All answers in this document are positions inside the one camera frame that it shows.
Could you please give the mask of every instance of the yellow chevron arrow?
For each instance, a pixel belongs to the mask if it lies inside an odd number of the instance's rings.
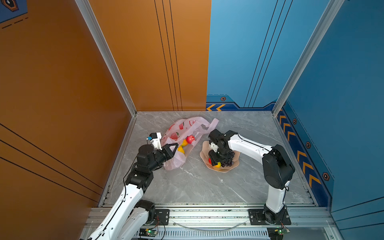
[[[212,111],[212,110],[211,110],[211,107],[213,107],[213,106],[215,106],[215,105],[216,105],[216,104],[212,104],[211,106],[209,106],[209,107],[207,108],[207,110],[208,110],[208,111]]]
[[[312,180],[315,180],[316,182],[318,182],[318,183],[321,184],[321,182],[320,182],[319,179],[315,178],[314,176],[312,176],[312,175],[310,174],[310,187],[311,187],[311,188],[312,188]]]
[[[306,163],[306,162],[303,162],[303,173],[304,173],[304,175],[305,175],[305,167],[309,167],[310,169],[313,170],[313,167],[312,167],[311,165],[309,165],[309,164]]]
[[[280,116],[280,125],[281,125],[281,119],[282,119],[282,118],[287,118],[287,117],[284,116],[284,115],[281,115],[281,116]]]
[[[294,136],[296,136],[296,134],[294,133],[294,132],[290,132],[290,131],[288,131],[288,136],[287,136],[287,138],[288,138],[288,142],[289,142],[289,136],[290,135],[294,135]]]
[[[283,126],[284,126],[283,132],[285,133],[285,127],[290,127],[291,125],[289,125],[288,123],[284,123]]]
[[[298,161],[298,162],[300,162],[300,160],[299,160],[300,155],[302,155],[302,156],[304,156],[304,157],[307,157],[307,155],[306,155],[305,153],[300,152],[300,151],[297,151],[297,161]]]
[[[225,106],[225,104],[223,104],[223,105],[221,105],[220,107],[216,108],[216,110],[217,110],[217,111],[221,111],[220,108],[221,108],[221,107],[224,107],[224,106]]]

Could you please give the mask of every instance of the orange wall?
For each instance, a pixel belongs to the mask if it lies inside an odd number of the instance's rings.
[[[1,238],[76,239],[131,116],[74,1],[28,1],[0,38]]]
[[[211,1],[90,3],[138,111],[205,109]]]

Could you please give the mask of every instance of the beige bowl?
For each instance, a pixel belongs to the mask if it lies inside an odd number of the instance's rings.
[[[233,157],[233,160],[232,160],[233,161],[232,166],[230,166],[230,167],[213,167],[212,164],[210,164],[209,161],[208,161],[209,160],[208,153],[211,150],[212,150],[212,148],[209,145],[209,141],[204,141],[203,142],[203,149],[200,152],[200,157],[204,161],[204,163],[207,166],[207,168],[215,170],[217,172],[228,172],[229,170],[234,169],[235,167],[239,166],[240,152],[234,151],[235,152],[235,156]]]

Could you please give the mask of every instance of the blue wall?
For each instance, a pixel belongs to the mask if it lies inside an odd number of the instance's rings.
[[[207,95],[228,95],[239,107],[275,101],[327,4],[212,0]]]
[[[384,230],[383,12],[383,1],[345,1],[287,101],[331,172],[346,240]]]

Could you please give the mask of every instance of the pink plastic bag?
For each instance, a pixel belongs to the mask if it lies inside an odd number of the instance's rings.
[[[209,123],[202,117],[192,117],[188,119],[180,119],[172,124],[162,137],[160,141],[161,146],[164,146],[167,143],[170,144],[176,142],[180,146],[183,143],[183,140],[190,135],[193,135],[195,140],[191,144],[182,147],[185,153],[176,150],[175,156],[164,163],[164,168],[166,170],[172,170],[183,165],[188,154],[199,142],[200,138],[204,134],[210,133],[214,130],[217,123],[218,120],[216,118]]]

